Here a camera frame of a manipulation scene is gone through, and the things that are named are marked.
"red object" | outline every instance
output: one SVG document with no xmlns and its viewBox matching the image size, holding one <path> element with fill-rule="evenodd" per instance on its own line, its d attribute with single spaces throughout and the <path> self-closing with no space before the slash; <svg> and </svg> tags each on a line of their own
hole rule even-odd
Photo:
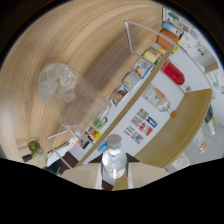
<svg viewBox="0 0 224 224">
<path fill-rule="evenodd" d="M 163 71 L 177 85 L 182 85 L 185 81 L 184 74 L 174 66 L 169 59 L 165 62 L 161 71 Z"/>
<path fill-rule="evenodd" d="M 139 127 L 139 130 L 142 132 L 145 132 L 145 134 L 148 136 L 151 132 L 152 132 L 152 128 L 150 128 L 148 125 L 144 123 L 141 124 L 141 126 Z"/>
</svg>

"plastic bottle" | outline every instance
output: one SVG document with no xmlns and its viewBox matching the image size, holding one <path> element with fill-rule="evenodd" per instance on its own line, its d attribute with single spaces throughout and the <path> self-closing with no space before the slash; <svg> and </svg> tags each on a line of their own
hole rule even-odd
<svg viewBox="0 0 224 224">
<path fill-rule="evenodd" d="M 166 111 L 172 118 L 177 116 L 177 112 L 170 107 L 170 100 L 152 83 L 149 84 L 142 96 L 159 111 Z"/>
<path fill-rule="evenodd" d="M 216 125 L 216 121 L 215 121 L 215 117 L 214 117 L 213 109 L 212 109 L 211 105 L 210 105 L 210 107 L 208 109 L 208 113 L 205 117 L 205 122 L 208 125 L 210 134 L 214 135 L 216 132 L 216 129 L 217 129 L 217 125 Z"/>
<path fill-rule="evenodd" d="M 125 172 L 127 156 L 121 150 L 121 142 L 120 135 L 109 135 L 107 137 L 108 150 L 104 152 L 102 157 L 105 173 L 112 179 L 120 178 Z"/>
</svg>

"bottle cap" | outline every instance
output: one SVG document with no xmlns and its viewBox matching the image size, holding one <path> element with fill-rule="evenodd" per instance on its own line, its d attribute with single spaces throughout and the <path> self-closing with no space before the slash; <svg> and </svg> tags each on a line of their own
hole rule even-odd
<svg viewBox="0 0 224 224">
<path fill-rule="evenodd" d="M 121 147 L 121 136 L 112 134 L 107 137 L 107 146 L 109 149 L 119 149 Z"/>
<path fill-rule="evenodd" d="M 176 118 L 176 116 L 177 116 L 177 112 L 176 112 L 176 111 L 174 111 L 174 112 L 170 115 L 170 117 L 172 117 L 173 119 Z"/>
</svg>

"chair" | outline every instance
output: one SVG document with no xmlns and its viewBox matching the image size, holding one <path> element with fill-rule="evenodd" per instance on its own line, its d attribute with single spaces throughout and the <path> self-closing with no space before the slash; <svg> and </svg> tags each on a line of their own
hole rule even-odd
<svg viewBox="0 0 224 224">
<path fill-rule="evenodd" d="M 49 173 L 52 173 L 56 176 L 61 176 L 61 174 L 59 173 L 60 170 L 61 170 L 61 167 L 63 165 L 63 162 L 61 161 L 61 159 L 55 161 L 54 163 L 52 163 L 50 166 L 45 166 L 43 168 L 43 170 L 49 172 Z"/>
</svg>

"wooden table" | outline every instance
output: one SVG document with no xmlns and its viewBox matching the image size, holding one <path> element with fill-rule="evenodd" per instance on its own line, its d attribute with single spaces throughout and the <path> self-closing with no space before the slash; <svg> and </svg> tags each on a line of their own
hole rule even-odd
<svg viewBox="0 0 224 224">
<path fill-rule="evenodd" d="M 109 97 L 137 60 L 129 51 L 124 21 L 160 30 L 161 13 L 161 7 L 148 0 L 75 0 L 34 22 L 11 49 L 0 73 L 0 144 L 7 158 L 23 162 L 33 138 L 48 152 L 46 137 L 65 130 L 38 92 L 44 66 L 68 64 Z M 156 35 L 145 37 L 155 42 Z M 137 39 L 134 42 L 146 46 Z M 53 146 L 70 138 L 69 133 L 56 137 Z M 41 168 L 45 162 L 28 163 Z"/>
</svg>

